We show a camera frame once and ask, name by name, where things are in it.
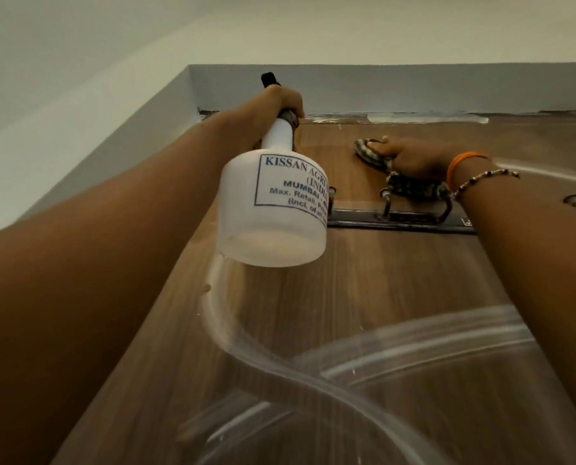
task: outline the person's right hand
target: person's right hand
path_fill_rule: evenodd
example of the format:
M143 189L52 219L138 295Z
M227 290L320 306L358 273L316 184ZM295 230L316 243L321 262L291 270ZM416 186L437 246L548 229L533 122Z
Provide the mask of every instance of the person's right hand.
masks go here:
M418 139L369 142L368 147L382 156L394 157L392 170L416 179L445 181L451 161L466 150L457 144Z

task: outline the beaded bracelet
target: beaded bracelet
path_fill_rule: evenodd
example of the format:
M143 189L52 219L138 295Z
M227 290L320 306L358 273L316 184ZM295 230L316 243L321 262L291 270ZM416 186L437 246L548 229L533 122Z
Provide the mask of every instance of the beaded bracelet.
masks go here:
M517 171L511 171L508 168L502 168L502 169L494 170L494 171L484 171L483 173L479 173L477 176L469 179L466 183L461 184L460 187L458 188L458 190L456 192L454 192L451 195L451 197L453 197L457 201L458 198L460 197L460 195L462 194L462 192L467 187L474 185L475 183L477 183L479 180L481 180L483 178L492 178L493 176L500 176L500 175L509 175L509 176L514 176L515 178L520 178L520 175L518 174Z

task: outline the person's right arm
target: person's right arm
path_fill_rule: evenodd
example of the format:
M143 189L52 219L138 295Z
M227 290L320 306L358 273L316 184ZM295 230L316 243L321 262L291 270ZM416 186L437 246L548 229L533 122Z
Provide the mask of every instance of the person's right arm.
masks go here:
M412 139L369 145L384 155L395 155L395 171L420 179L445 180L451 160L465 151ZM454 169L452 188L495 169L489 159L465 159ZM467 187L459 203L509 297L576 405L576 210L543 203L522 178L505 175Z

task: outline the person's left arm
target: person's left arm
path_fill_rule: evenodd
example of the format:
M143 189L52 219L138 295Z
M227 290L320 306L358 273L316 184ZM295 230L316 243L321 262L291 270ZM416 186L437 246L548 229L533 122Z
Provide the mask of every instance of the person's left arm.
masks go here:
M135 336L223 166L297 92L268 87L143 163L0 231L0 463L47 462Z

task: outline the forearm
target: forearm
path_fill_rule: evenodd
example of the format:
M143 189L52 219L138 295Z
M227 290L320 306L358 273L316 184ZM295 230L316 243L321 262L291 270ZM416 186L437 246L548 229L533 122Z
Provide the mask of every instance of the forearm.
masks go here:
M461 162L454 188L496 169ZM576 403L576 210L534 198L522 179L494 177L460 198L510 298Z
M0 461L55 452L152 307L223 166L261 138L281 106L263 93L0 231Z

